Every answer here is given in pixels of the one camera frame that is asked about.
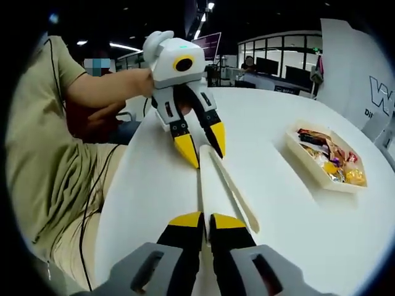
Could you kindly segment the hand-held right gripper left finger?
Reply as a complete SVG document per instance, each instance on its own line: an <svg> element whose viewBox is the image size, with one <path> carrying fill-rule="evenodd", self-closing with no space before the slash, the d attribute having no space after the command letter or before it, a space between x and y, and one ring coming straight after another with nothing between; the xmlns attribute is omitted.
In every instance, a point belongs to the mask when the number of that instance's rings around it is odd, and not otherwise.
<svg viewBox="0 0 395 296"><path fill-rule="evenodd" d="M199 271L204 214L171 220L156 243L120 260L106 282L109 295L191 295Z"/></svg>

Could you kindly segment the person's left hand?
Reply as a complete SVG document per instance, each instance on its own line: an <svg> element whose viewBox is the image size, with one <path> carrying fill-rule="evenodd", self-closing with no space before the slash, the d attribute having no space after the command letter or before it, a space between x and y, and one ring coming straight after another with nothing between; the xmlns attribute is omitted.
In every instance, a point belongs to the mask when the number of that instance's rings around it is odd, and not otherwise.
<svg viewBox="0 0 395 296"><path fill-rule="evenodd" d="M151 97L154 90L154 80L149 68L131 70L132 96Z"/></svg>

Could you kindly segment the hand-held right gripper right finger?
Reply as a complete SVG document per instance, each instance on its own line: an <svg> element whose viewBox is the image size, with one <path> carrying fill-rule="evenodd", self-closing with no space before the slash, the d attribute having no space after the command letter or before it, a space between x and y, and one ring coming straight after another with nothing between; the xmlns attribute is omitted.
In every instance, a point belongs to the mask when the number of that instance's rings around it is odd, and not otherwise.
<svg viewBox="0 0 395 296"><path fill-rule="evenodd" d="M214 273L222 295L305 295L301 270L267 245L257 245L239 219L210 216Z"/></svg>

